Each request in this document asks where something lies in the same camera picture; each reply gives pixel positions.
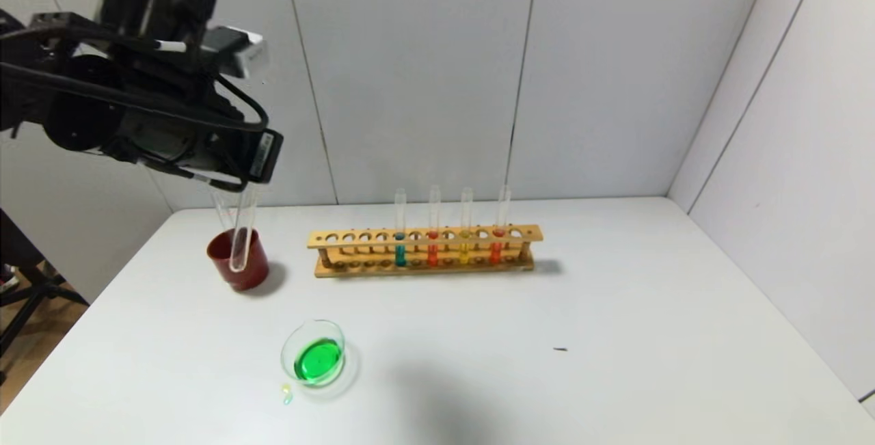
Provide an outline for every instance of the robotic arm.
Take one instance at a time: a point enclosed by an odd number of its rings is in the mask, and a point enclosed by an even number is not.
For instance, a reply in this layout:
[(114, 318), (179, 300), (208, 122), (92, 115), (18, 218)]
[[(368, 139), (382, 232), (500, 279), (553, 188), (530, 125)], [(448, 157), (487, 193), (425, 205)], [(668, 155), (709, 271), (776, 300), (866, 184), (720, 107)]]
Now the robotic arm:
[[(2, 129), (41, 124), (56, 145), (143, 163), (239, 192), (268, 183), (282, 146), (265, 110), (222, 75), (249, 77), (265, 41), (206, 28), (216, 0), (103, 0), (94, 21), (35, 14), (24, 28), (0, 10)], [(81, 44), (103, 53), (82, 55)], [(258, 123), (216, 92), (249, 105)], [(210, 178), (197, 171), (230, 175)]]

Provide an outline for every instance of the wooden floor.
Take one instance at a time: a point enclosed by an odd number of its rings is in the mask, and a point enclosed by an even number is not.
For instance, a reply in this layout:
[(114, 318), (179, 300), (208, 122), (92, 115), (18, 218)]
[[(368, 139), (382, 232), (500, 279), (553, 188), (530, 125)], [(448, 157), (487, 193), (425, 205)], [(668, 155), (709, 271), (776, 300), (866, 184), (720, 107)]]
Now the wooden floor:
[[(23, 277), (19, 276), (19, 279), (21, 284), (18, 290), (30, 286)], [(24, 301), (20, 301), (0, 308), (0, 327), (5, 330), (24, 304)], [(6, 373), (6, 381), (0, 386), (0, 414), (9, 407), (10, 402), (87, 308), (62, 298), (44, 299), (40, 303), (30, 321), (18, 333), (15, 342), (0, 358), (0, 370)]]

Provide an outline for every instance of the blue liquid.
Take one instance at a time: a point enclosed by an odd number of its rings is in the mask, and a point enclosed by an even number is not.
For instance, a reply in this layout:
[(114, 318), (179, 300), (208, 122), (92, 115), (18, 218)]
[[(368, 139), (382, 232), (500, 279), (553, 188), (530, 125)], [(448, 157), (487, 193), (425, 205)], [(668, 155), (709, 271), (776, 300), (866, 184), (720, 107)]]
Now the blue liquid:
[[(394, 234), (394, 239), (403, 240), (404, 234), (396, 233)], [(404, 245), (396, 245), (396, 247), (394, 247), (394, 264), (397, 265), (397, 267), (404, 267), (404, 265), (407, 265), (407, 259), (404, 258)]]

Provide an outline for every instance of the yellow liquid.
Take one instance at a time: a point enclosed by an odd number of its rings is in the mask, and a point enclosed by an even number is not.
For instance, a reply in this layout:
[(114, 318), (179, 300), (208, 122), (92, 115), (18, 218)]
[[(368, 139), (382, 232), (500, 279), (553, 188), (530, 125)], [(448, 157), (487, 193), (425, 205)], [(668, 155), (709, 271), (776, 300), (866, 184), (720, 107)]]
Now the yellow liquid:
[[(471, 232), (468, 230), (460, 231), (459, 236), (462, 239), (469, 239), (471, 237)], [(468, 264), (468, 243), (462, 243), (459, 246), (459, 264)]]

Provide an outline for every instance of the tripod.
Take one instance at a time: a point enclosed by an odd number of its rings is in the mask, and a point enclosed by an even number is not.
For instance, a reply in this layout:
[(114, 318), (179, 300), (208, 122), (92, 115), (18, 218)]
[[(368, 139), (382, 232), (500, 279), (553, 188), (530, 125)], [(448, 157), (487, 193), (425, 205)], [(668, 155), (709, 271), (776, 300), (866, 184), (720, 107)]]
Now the tripod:
[[(38, 264), (44, 260), (42, 253), (32, 245), (3, 211), (0, 213), (2, 213), (3, 220), (2, 230), (0, 230), (3, 237), (0, 257), (3, 257), (3, 262), (6, 264), (18, 265), (18, 270), (31, 281), (31, 286), (0, 296), (0, 307), (19, 301), (25, 302), (24, 307), (12, 318), (9, 327), (0, 335), (0, 355), (3, 355), (6, 349), (12, 345), (12, 341), (18, 333), (24, 329), (33, 312), (40, 307), (43, 299), (60, 296), (85, 306), (88, 305), (88, 302), (78, 293), (60, 287), (66, 283), (62, 275), (56, 274), (53, 277), (47, 277), (46, 274), (43, 274), (43, 271), (38, 268)], [(0, 371), (0, 383), (3, 383), (4, 380), (6, 380), (6, 376)]]

